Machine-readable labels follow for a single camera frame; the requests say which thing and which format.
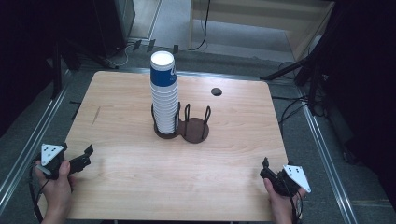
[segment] person's right hand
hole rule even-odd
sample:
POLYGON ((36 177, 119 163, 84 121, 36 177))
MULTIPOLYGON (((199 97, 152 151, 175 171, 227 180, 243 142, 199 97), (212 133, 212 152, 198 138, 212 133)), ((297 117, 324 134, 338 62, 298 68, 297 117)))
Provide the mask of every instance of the person's right hand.
POLYGON ((64 161, 59 168, 59 177, 57 180, 48 180, 43 172, 35 168, 35 174, 38 177, 40 186, 47 185, 43 188, 43 193, 47 200, 47 213, 42 221, 46 223, 64 223, 67 215, 69 214, 72 200, 72 190, 69 183, 70 162, 64 161))
MULTIPOLYGON (((270 196, 270 204, 273 211, 273 221, 276 224, 291 224, 293 221, 292 207, 289 197, 281 196, 275 192, 271 181, 264 178, 264 186, 270 196)), ((306 191, 299 189, 300 195, 305 196, 306 191)), ((294 204, 297 202, 297 195, 293 197, 294 204)))

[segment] person's left hand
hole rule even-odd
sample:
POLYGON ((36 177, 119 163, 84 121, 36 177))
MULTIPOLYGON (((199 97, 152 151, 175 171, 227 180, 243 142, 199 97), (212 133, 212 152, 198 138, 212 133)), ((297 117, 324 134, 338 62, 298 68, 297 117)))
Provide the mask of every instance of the person's left hand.
POLYGON ((69 214, 71 200, 71 186, 69 183, 70 162, 64 161, 59 168, 57 180, 48 180, 39 169, 35 168, 40 186, 44 186, 43 193, 47 200, 47 213, 42 223, 64 223, 69 214))

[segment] stack of paper cups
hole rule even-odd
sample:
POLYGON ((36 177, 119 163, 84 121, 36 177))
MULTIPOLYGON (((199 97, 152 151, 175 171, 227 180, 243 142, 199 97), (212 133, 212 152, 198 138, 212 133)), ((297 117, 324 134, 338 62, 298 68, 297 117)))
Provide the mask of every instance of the stack of paper cups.
POLYGON ((154 118, 160 133, 175 131, 177 112, 177 75, 175 59, 167 51, 158 51, 151 55, 151 95, 154 118))

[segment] gray floor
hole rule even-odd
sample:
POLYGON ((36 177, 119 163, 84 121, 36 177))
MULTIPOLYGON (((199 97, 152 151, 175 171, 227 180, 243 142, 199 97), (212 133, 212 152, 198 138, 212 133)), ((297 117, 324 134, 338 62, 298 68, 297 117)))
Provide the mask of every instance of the gray floor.
MULTIPOLYGON (((156 27, 162 27, 157 21, 156 27)), ((157 44, 162 44, 160 37, 153 30, 153 37, 157 39, 157 44)), ((272 46, 272 50, 281 52, 284 50, 282 44, 272 46)), ((142 46, 138 50, 128 48, 126 50, 129 60, 120 67, 122 71, 135 71, 136 68, 149 68, 149 56, 147 48, 142 46)), ((270 75, 277 71, 280 65, 289 59, 281 56, 279 58, 261 59, 249 54, 253 51, 246 50, 247 56, 242 57, 230 55, 231 53, 219 51, 217 54, 181 51, 175 55, 177 70, 180 75, 189 74, 187 72, 206 73, 204 76, 214 76, 212 74, 231 75, 233 78, 257 79, 258 76, 270 75)), ((72 125, 71 118, 78 109, 77 105, 70 104, 70 101, 81 102, 85 91, 92 79, 94 72, 103 70, 90 60, 81 58, 83 65, 78 72, 71 74, 70 85, 60 104, 60 107, 53 117, 46 131, 39 142, 62 143, 67 136, 67 132, 72 125)), ((123 63, 126 58, 121 52, 111 61, 123 63)), ((288 74, 273 82, 269 82, 273 96, 296 97, 299 90, 292 84, 293 73, 288 74)), ((0 176, 5 179, 11 171, 14 162, 17 160, 31 133, 39 122, 42 114, 50 103, 51 86, 48 86, 35 99, 34 102, 20 115, 8 132, 0 139, 1 156, 0 176)), ((285 100, 274 100, 275 111, 280 119, 285 108, 290 104, 285 100)), ((332 126, 325 118, 315 118, 324 137, 326 147, 331 155, 335 170, 346 190, 356 219, 359 223, 396 223, 396 214, 389 204, 389 201, 381 189, 375 174, 364 166, 349 165, 343 160, 342 149, 332 131, 332 126)), ((300 110, 293 117, 288 119, 283 126, 283 140, 288 158, 304 167, 308 175, 313 192, 304 201, 304 223, 344 223, 343 215, 335 199, 335 194, 327 175, 325 166, 318 150, 311 129, 308 125, 306 115, 300 110)), ((33 209, 27 189, 27 172, 23 173, 20 184, 15 188, 10 197, 6 209, 0 216, 0 223, 36 223, 33 216, 33 209)), ((100 223, 101 220, 69 220, 67 223, 100 223)))

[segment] blue paper cup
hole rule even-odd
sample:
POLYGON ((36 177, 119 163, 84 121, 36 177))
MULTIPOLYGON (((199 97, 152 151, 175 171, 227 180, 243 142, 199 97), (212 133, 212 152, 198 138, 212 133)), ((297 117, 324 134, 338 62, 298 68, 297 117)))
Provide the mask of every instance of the blue paper cup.
POLYGON ((157 51, 151 55, 151 84, 158 87, 157 91, 168 91, 177 81, 174 56, 167 51, 157 51))

